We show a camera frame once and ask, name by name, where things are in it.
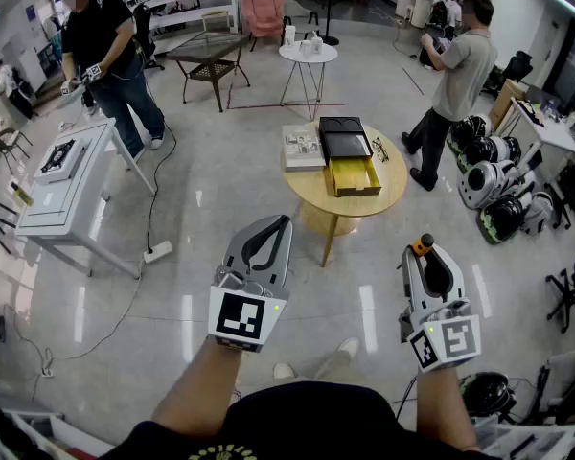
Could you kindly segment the white cluttered desk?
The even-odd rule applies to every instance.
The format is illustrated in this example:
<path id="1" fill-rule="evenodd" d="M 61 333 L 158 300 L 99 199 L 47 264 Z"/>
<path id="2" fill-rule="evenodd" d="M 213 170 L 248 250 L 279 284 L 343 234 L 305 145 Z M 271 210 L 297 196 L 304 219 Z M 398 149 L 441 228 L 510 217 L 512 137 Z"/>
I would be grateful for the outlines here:
<path id="1" fill-rule="evenodd" d="M 534 141 L 521 155 L 518 165 L 527 164 L 543 146 L 551 146 L 560 150 L 575 153 L 575 140 L 564 124 L 556 123 L 550 119 L 543 119 L 542 124 L 534 123 L 516 98 L 511 99 L 511 109 L 518 115 L 517 122 L 526 124 L 534 134 Z"/>

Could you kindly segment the round wooden table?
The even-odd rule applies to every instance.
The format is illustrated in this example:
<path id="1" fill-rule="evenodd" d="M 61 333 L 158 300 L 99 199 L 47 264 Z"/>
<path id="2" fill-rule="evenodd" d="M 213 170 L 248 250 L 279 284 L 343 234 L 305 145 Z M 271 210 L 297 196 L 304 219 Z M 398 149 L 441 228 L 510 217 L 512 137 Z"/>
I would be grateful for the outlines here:
<path id="1" fill-rule="evenodd" d="M 336 197 L 327 169 L 283 172 L 284 180 L 301 198 L 303 222 L 311 231 L 326 237 L 322 265 L 328 261 L 335 237 L 356 230 L 362 218 L 378 215 L 392 207 L 406 188 L 407 167 L 399 149 L 376 129 L 367 125 L 363 128 L 368 140 L 378 140 L 388 156 L 385 161 L 377 155 L 372 157 L 380 182 L 378 195 Z"/>

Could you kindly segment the white shelving unit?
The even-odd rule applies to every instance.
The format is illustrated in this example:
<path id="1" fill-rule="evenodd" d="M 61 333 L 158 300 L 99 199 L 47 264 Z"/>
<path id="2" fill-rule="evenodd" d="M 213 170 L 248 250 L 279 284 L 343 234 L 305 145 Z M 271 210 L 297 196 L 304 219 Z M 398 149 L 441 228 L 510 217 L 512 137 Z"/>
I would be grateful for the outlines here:
<path id="1" fill-rule="evenodd" d="M 124 0 L 149 12 L 154 54 L 164 56 L 204 31 L 236 32 L 241 27 L 238 0 Z"/>

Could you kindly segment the grey chair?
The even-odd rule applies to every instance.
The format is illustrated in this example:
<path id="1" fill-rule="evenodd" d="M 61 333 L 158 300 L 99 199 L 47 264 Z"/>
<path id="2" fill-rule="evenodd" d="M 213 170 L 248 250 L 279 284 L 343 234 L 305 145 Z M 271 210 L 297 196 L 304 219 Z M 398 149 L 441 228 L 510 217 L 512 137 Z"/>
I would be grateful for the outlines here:
<path id="1" fill-rule="evenodd" d="M 285 41 L 286 28 L 288 25 L 295 27 L 295 32 L 307 39 L 309 35 L 320 35 L 319 16 L 316 11 L 306 9 L 296 0 L 285 0 L 283 5 L 283 34 Z"/>

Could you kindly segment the person's left forearm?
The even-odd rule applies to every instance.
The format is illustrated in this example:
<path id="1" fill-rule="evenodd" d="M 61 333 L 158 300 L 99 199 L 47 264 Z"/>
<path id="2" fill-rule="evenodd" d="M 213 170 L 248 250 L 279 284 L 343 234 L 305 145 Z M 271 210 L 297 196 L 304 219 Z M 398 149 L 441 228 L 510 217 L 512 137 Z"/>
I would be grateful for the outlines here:
<path id="1" fill-rule="evenodd" d="M 230 405 L 241 361 L 241 350 L 207 338 L 157 405 L 152 420 L 186 436 L 217 435 Z"/>

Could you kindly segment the brown small chair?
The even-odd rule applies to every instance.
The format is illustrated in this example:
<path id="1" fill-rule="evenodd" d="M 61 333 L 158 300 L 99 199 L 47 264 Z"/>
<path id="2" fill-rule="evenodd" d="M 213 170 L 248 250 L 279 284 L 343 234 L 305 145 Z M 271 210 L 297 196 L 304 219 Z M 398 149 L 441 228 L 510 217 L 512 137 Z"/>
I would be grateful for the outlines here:
<path id="1" fill-rule="evenodd" d="M 30 155 L 19 145 L 19 141 L 21 139 L 23 139 L 30 147 L 34 145 L 19 129 L 12 127 L 0 129 L 0 154 L 6 160 L 11 173 L 13 173 L 13 169 L 10 164 L 10 158 L 15 159 L 15 155 L 13 153 L 14 150 L 19 150 L 27 159 L 30 159 Z"/>

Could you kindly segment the person's right forearm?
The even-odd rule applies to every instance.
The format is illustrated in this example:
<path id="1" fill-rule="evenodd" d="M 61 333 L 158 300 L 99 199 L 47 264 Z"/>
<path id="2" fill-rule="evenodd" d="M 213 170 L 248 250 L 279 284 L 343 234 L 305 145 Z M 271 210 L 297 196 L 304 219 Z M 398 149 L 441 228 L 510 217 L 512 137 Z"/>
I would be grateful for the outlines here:
<path id="1" fill-rule="evenodd" d="M 420 373 L 417 383 L 419 434 L 461 451 L 480 451 L 454 368 Z"/>

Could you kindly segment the white metal desk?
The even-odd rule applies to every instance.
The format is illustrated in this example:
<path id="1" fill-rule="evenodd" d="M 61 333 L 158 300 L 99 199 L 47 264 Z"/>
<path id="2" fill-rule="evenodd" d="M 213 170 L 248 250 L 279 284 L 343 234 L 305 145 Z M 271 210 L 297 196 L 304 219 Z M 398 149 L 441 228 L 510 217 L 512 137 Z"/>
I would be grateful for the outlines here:
<path id="1" fill-rule="evenodd" d="M 90 230 L 100 200 L 105 197 L 104 183 L 110 163 L 121 155 L 130 171 L 145 183 L 144 193 L 153 195 L 156 189 L 145 177 L 122 141 L 113 119 L 63 130 L 55 140 L 59 145 L 73 140 L 83 145 L 82 156 L 70 177 L 47 184 L 33 184 L 33 204 L 24 208 L 15 227 L 15 235 L 25 237 L 44 251 L 89 276 L 92 270 L 59 249 L 80 246 L 93 255 L 139 279 L 141 269 L 95 241 Z"/>

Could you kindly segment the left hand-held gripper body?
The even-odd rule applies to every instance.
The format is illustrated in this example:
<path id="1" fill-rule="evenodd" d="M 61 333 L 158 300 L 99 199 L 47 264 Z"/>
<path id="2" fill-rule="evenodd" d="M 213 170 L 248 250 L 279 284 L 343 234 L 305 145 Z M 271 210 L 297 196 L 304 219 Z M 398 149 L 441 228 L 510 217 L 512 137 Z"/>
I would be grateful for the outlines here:
<path id="1" fill-rule="evenodd" d="M 210 287 L 208 335 L 217 344 L 259 353 L 285 309 L 289 292 L 221 265 Z"/>

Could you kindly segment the white round side table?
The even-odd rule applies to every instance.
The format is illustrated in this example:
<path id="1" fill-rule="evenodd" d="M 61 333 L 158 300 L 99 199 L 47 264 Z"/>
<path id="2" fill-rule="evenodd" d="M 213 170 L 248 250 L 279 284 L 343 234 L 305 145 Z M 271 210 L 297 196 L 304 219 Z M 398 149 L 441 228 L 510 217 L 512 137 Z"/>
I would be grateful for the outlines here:
<path id="1" fill-rule="evenodd" d="M 306 116 L 314 120 L 319 108 L 324 105 L 324 80 L 326 67 L 338 57 L 335 47 L 324 43 L 320 55 L 311 53 L 304 57 L 300 50 L 301 41 L 296 41 L 294 46 L 288 48 L 282 45 L 279 54 L 282 58 L 291 63 L 291 70 L 284 87 L 280 106 L 303 106 L 306 108 Z M 289 100 L 287 98 L 288 89 L 292 80 L 297 80 L 302 87 L 303 99 Z"/>

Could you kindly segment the white power strip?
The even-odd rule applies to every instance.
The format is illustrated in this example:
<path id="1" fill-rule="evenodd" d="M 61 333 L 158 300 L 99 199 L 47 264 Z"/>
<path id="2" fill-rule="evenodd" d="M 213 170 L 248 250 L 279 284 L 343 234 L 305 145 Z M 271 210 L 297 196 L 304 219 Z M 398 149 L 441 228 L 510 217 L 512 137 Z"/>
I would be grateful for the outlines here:
<path id="1" fill-rule="evenodd" d="M 145 251 L 143 254 L 143 259 L 146 264 L 152 264 L 172 253 L 172 243 L 170 241 L 162 241 Z"/>

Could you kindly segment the pile of black white helmets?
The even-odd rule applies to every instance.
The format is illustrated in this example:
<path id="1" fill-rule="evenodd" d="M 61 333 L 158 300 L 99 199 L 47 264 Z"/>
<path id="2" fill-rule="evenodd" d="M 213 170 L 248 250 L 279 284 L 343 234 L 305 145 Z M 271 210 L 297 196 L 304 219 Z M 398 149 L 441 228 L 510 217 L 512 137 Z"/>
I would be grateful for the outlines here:
<path id="1" fill-rule="evenodd" d="M 489 244 L 499 245 L 517 232 L 529 236 L 542 232 L 553 213 L 553 201 L 548 192 L 535 190 L 535 168 L 542 162 L 539 152 L 520 166 L 518 140 L 493 135 L 490 118 L 481 114 L 455 123 L 447 144 L 462 173 L 459 195 L 467 208 L 477 212 L 477 227 Z"/>

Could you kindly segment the person's beige trousers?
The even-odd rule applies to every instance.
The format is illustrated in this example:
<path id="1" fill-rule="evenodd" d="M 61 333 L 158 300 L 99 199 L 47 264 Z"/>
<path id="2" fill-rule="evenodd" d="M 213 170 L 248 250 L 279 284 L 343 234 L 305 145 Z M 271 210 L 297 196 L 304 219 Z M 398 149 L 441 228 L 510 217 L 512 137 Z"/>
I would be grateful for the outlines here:
<path id="1" fill-rule="evenodd" d="M 314 378 L 329 382 L 353 382 L 357 376 L 351 363 L 352 357 L 347 351 L 335 351 L 320 366 Z"/>

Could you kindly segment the orange handled screwdriver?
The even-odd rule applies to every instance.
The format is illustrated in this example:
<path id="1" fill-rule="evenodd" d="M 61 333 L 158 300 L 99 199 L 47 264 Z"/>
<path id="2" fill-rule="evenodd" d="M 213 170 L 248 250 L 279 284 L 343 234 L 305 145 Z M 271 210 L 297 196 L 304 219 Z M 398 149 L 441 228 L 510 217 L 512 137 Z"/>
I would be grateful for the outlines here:
<path id="1" fill-rule="evenodd" d="M 424 233 L 411 244 L 411 249 L 417 258 L 424 257 L 434 245 L 434 238 L 429 233 Z"/>

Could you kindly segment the black box with yellow drawer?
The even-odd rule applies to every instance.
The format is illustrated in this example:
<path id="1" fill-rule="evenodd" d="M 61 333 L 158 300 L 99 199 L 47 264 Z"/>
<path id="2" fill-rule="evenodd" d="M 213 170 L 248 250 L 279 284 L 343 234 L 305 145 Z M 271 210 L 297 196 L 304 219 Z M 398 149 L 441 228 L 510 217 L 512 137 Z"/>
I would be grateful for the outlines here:
<path id="1" fill-rule="evenodd" d="M 377 196 L 373 150 L 358 117 L 321 117 L 319 137 L 336 197 Z"/>

